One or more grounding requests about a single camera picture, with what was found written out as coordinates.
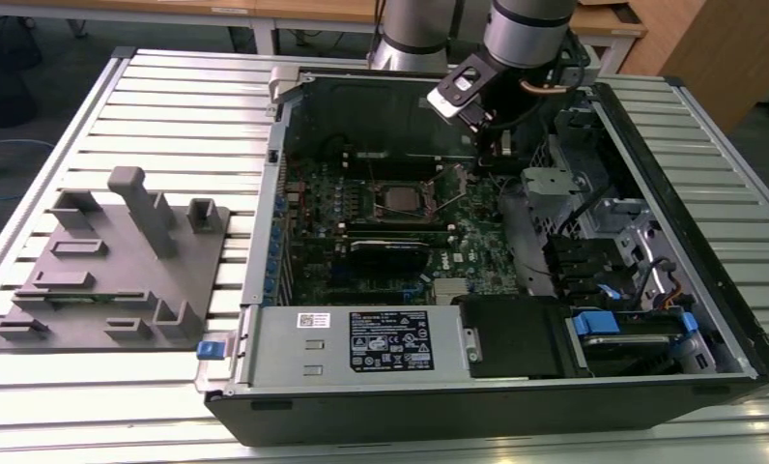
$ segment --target white sticker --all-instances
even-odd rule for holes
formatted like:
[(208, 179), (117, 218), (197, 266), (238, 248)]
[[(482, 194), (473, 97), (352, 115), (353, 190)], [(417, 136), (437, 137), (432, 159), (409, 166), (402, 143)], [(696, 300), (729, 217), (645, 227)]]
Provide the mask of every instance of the white sticker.
[(614, 36), (641, 36), (642, 33), (640, 31), (629, 31), (626, 29), (614, 29), (612, 31), (612, 35), (614, 35)]
[(457, 85), (457, 87), (462, 92), (468, 92), (468, 89), (470, 89), (474, 86), (474, 84), (472, 84), (472, 81), (462, 76), (460, 76), (460, 78), (454, 80), (453, 83)]
[(232, 15), (248, 15), (249, 11), (245, 8), (220, 8), (213, 7), (212, 11), (214, 13), (229, 13)]
[(296, 327), (298, 329), (329, 329), (329, 312), (300, 312)]

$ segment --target silver cylinder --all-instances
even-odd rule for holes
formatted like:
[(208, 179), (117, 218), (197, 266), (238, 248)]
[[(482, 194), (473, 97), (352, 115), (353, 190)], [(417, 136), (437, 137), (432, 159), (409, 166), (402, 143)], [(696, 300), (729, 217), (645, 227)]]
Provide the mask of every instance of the silver cylinder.
[(406, 47), (444, 47), (453, 7), (450, 0), (389, 0), (384, 28), (388, 40)]
[(496, 0), (496, 2), (509, 12), (537, 19), (572, 16), (577, 8), (577, 0)]
[(557, 58), (576, 0), (494, 0), (485, 47), (501, 63), (537, 68)]
[(445, 73), (448, 71), (448, 53), (445, 53), (445, 49), (422, 55), (405, 53), (382, 41), (380, 47), (376, 48), (370, 67), (376, 70)]

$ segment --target motherboard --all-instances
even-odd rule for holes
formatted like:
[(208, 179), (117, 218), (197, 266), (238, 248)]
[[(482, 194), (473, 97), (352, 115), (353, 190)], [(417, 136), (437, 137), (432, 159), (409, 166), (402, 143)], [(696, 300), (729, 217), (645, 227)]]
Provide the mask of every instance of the motherboard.
[(417, 165), (290, 162), (294, 305), (449, 305), (520, 291), (497, 207), (508, 179)]

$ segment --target power supply label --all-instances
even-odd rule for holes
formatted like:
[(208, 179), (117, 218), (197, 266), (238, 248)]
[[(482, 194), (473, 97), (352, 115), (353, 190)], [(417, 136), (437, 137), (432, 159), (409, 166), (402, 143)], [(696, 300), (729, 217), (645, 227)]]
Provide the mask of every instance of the power supply label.
[(428, 311), (352, 312), (350, 367), (357, 372), (434, 370)]

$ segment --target slotted metal surface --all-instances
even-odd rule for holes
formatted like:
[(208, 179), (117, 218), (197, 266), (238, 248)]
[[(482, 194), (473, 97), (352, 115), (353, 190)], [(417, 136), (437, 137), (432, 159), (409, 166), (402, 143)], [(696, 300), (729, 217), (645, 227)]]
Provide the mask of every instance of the slotted metal surface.
[[(357, 61), (141, 50), (114, 60), (0, 239), (0, 316), (57, 226), (62, 188), (104, 189), (110, 169), (140, 165), (172, 204), (212, 196), (233, 217), (208, 328), (236, 328), (270, 118), (265, 85), (281, 63)], [(605, 78), (646, 137), (729, 273), (769, 332), (769, 200), (703, 115), (661, 79)], [(109, 191), (100, 201), (121, 200)], [(193, 385), (193, 353), (0, 355), (0, 462), (769, 462), (769, 397), (699, 411), (646, 431), (250, 449), (233, 439)], [(212, 365), (213, 379), (229, 374)]]

